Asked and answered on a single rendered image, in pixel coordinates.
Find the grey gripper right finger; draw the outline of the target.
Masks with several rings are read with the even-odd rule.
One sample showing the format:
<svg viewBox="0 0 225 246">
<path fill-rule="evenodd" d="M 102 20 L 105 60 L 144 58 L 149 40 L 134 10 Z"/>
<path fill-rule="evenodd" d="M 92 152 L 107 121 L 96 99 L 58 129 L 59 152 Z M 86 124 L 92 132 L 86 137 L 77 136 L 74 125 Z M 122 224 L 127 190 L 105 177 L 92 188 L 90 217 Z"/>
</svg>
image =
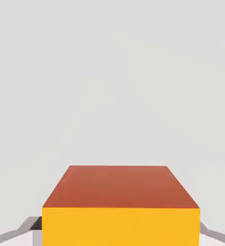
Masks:
<svg viewBox="0 0 225 246">
<path fill-rule="evenodd" d="M 200 246 L 225 246 L 225 234 L 210 230 L 201 222 Z"/>
</svg>

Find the small orange cube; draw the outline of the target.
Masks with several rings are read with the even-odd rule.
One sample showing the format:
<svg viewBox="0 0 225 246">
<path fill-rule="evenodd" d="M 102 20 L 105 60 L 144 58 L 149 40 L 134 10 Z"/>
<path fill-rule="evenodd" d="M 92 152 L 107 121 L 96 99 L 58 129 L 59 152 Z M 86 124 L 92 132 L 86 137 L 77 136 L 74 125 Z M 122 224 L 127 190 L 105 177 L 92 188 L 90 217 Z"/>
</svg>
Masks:
<svg viewBox="0 0 225 246">
<path fill-rule="evenodd" d="M 201 210 L 166 166 L 70 166 L 42 207 L 43 246 L 199 246 Z"/>
</svg>

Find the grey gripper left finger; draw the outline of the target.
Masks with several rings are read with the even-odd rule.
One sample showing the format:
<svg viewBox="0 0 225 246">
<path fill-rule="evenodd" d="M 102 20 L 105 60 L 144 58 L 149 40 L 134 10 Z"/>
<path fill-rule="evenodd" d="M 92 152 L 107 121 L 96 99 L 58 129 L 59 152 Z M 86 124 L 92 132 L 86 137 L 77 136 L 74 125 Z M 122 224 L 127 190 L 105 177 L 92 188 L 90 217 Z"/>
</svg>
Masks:
<svg viewBox="0 0 225 246">
<path fill-rule="evenodd" d="M 42 217 L 30 216 L 17 230 L 0 234 L 0 246 L 43 246 Z"/>
</svg>

